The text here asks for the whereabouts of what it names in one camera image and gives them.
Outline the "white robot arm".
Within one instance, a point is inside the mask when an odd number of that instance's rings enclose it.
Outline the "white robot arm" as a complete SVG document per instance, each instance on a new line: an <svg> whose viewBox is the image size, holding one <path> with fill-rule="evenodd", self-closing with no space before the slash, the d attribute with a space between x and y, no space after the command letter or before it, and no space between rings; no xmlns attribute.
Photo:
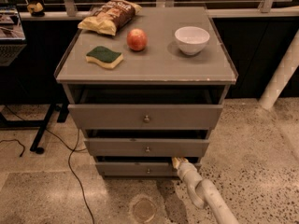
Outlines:
<svg viewBox="0 0 299 224"><path fill-rule="evenodd" d="M196 207L204 209L208 205L218 224L239 224L216 186L201 177L192 163L185 158L173 157L172 164Z"/></svg>

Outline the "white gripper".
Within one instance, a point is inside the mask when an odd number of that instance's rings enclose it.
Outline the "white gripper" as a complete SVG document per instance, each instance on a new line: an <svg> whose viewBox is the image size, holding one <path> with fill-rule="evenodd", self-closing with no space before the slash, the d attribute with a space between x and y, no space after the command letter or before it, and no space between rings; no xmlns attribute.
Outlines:
<svg viewBox="0 0 299 224"><path fill-rule="evenodd" d="M187 186L196 188L202 181L202 177L199 175L198 170L192 163L189 163L186 158L173 157L172 165L174 169L178 170L178 177Z"/></svg>

